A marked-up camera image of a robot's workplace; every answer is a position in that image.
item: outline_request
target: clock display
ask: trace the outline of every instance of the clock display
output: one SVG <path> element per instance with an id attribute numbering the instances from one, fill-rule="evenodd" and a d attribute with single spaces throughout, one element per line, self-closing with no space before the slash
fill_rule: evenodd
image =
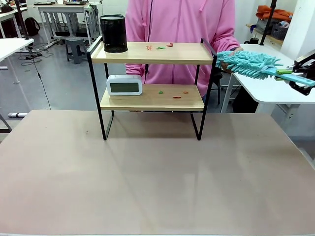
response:
<path id="1" fill-rule="evenodd" d="M 139 92 L 138 83 L 111 83 L 112 92 Z"/>

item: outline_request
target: black backpack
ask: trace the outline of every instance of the black backpack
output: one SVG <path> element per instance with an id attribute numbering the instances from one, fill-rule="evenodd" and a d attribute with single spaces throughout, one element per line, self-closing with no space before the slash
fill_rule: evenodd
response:
<path id="1" fill-rule="evenodd" d="M 38 22 L 33 17 L 28 17 L 25 20 L 25 27 L 29 33 L 29 36 L 37 35 L 40 30 Z"/>

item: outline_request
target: hoodie drawstring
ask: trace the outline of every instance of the hoodie drawstring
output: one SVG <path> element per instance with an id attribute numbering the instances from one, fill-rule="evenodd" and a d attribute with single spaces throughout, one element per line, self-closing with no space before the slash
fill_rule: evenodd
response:
<path id="1" fill-rule="evenodd" d="M 148 0 L 144 0 L 142 26 L 144 26 L 144 27 L 147 26 L 147 19 L 148 19 Z"/>
<path id="2" fill-rule="evenodd" d="M 204 7 L 205 7 L 205 5 L 206 5 L 206 2 L 207 2 L 207 0 L 204 0 L 204 1 L 203 1 L 202 5 L 201 5 L 201 7 L 200 7 L 200 9 L 199 9 L 200 12 L 203 11 L 203 9 L 204 9 Z"/>

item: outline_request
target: desk leg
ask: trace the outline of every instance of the desk leg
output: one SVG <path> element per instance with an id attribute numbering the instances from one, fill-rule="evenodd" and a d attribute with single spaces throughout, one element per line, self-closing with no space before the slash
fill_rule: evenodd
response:
<path id="1" fill-rule="evenodd" d="M 39 11 L 40 20 L 41 20 L 41 22 L 42 22 L 42 24 L 43 24 L 43 28 L 44 28 L 45 36 L 46 36 L 46 39 L 47 39 L 47 43 L 48 43 L 48 45 L 49 45 L 50 40 L 49 40 L 48 35 L 47 35 L 47 32 L 46 32 L 46 28 L 45 28 L 45 23 L 44 23 L 44 20 L 43 20 L 43 16 L 41 15 L 41 11 L 40 11 L 40 10 L 38 10 L 38 11 Z"/>
<path id="2" fill-rule="evenodd" d="M 291 106 L 287 106 L 286 104 L 279 104 L 279 107 L 286 113 L 285 118 L 281 122 L 280 126 L 283 130 L 286 130 L 290 125 L 292 118 L 297 113 L 301 104 L 291 104 Z"/>
<path id="3" fill-rule="evenodd" d="M 14 70 L 14 67 L 13 67 L 13 65 L 12 65 L 12 62 L 11 62 L 10 57 L 7 57 L 6 60 L 7 60 L 7 62 L 8 62 L 9 70 L 12 71 L 12 74 L 13 74 L 13 83 L 14 83 L 15 85 L 18 85 L 18 86 L 19 86 L 19 89 L 21 90 L 21 93 L 22 93 L 23 98 L 24 98 L 24 100 L 25 100 L 25 103 L 26 103 L 26 105 L 27 105 L 28 111 L 30 111 L 30 110 L 31 110 L 30 103 L 29 103 L 28 99 L 27 99 L 26 96 L 25 96 L 24 90 L 23 90 L 23 88 L 22 88 L 22 85 L 21 85 L 21 83 L 20 83 L 18 77 L 17 77 L 16 74 L 15 74 L 15 70 Z"/>
<path id="4" fill-rule="evenodd" d="M 56 25 L 56 22 L 55 22 L 54 14 L 52 12 L 49 12 L 49 16 L 50 16 L 50 19 L 51 19 L 51 25 L 53 27 L 53 30 L 54 30 L 54 32 L 56 32 L 57 31 L 57 25 Z"/>
<path id="5" fill-rule="evenodd" d="M 45 17 L 45 20 L 46 20 L 46 25 L 47 25 L 48 31 L 50 32 L 50 35 L 53 37 L 54 36 L 54 32 L 51 29 L 51 23 L 50 23 L 50 20 L 49 20 L 47 12 L 44 12 L 44 17 Z"/>
<path id="6" fill-rule="evenodd" d="M 18 24 L 17 24 L 17 22 L 16 22 L 15 17 L 13 17 L 13 22 L 14 22 L 15 30 L 16 30 L 16 32 L 17 32 L 17 34 L 18 34 L 18 37 L 19 37 L 19 38 L 22 38 L 22 36 L 21 36 L 21 33 L 20 33 L 20 30 L 19 30 L 19 27 L 18 27 Z"/>
<path id="7" fill-rule="evenodd" d="M 0 31 L 1 31 L 2 37 L 5 38 L 5 34 L 2 28 L 2 22 L 0 22 Z"/>
<path id="8" fill-rule="evenodd" d="M 73 37 L 73 27 L 72 27 L 72 21 L 71 21 L 71 13 L 66 13 L 65 14 L 65 18 L 67 20 L 68 23 L 68 30 L 70 33 L 70 37 Z"/>
<path id="9" fill-rule="evenodd" d="M 85 21 L 85 25 L 86 25 L 86 27 L 87 27 L 87 33 L 88 33 L 89 44 L 92 45 L 92 41 L 91 41 L 91 37 L 90 37 L 90 31 L 89 31 L 89 26 L 88 26 L 88 17 L 87 17 L 86 11 L 84 12 L 84 21 Z"/>
<path id="10" fill-rule="evenodd" d="M 221 108 L 221 113 L 226 113 L 226 109 L 227 109 L 228 103 L 230 101 L 230 97 L 231 97 L 232 90 L 233 90 L 233 79 L 235 79 L 235 77 L 233 76 L 233 74 L 231 74 L 230 81 L 228 82 L 227 90 L 225 93 L 223 105 Z"/>
<path id="11" fill-rule="evenodd" d="M 273 103 L 259 103 L 256 113 L 269 114 L 271 115 L 276 105 Z"/>

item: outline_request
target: hand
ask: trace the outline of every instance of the hand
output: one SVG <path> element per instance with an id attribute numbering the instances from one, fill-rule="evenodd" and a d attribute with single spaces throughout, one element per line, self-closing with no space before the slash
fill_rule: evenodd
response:
<path id="1" fill-rule="evenodd" d="M 235 49 L 231 54 L 230 54 L 230 56 L 233 56 L 236 52 L 240 52 L 240 51 L 244 51 L 244 49 L 243 48 L 237 48 L 237 49 Z M 222 62 L 221 63 L 221 66 L 222 66 L 222 69 L 226 72 L 226 73 L 233 73 L 233 71 L 232 70 L 229 70 L 229 69 L 227 69 L 227 67 L 229 66 L 228 65 L 228 63 L 224 63 L 224 62 Z"/>

